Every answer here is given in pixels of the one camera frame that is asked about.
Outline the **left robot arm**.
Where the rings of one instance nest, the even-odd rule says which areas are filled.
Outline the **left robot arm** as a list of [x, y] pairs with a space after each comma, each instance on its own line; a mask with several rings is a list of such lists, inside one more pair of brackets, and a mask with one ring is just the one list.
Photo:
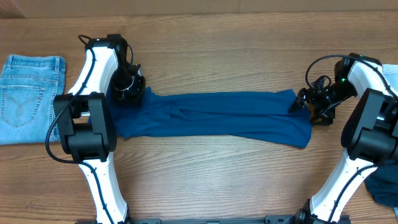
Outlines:
[[132, 47], [121, 34], [78, 37], [86, 61], [74, 86], [54, 98], [55, 120], [65, 154], [82, 170], [96, 208], [95, 223], [130, 223], [129, 207], [114, 169], [116, 127], [106, 96], [120, 105], [141, 103], [146, 80], [141, 65], [127, 58]]

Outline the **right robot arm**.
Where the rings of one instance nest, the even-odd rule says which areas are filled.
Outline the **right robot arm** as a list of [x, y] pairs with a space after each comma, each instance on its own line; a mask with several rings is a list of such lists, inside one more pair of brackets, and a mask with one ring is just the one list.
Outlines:
[[357, 188], [380, 167], [397, 164], [397, 88], [372, 57], [337, 54], [334, 79], [320, 76], [297, 94], [290, 112], [312, 107], [312, 125], [328, 126], [335, 108], [359, 97], [341, 134], [342, 155], [323, 187], [281, 223], [350, 223], [342, 211]]

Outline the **blue polo shirt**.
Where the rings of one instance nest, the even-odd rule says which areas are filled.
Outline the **blue polo shirt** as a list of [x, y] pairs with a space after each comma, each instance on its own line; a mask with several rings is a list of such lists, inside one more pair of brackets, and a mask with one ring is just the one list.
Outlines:
[[310, 112], [289, 112], [293, 90], [237, 91], [160, 96], [146, 88], [139, 105], [106, 97], [119, 137], [231, 135], [305, 148]]

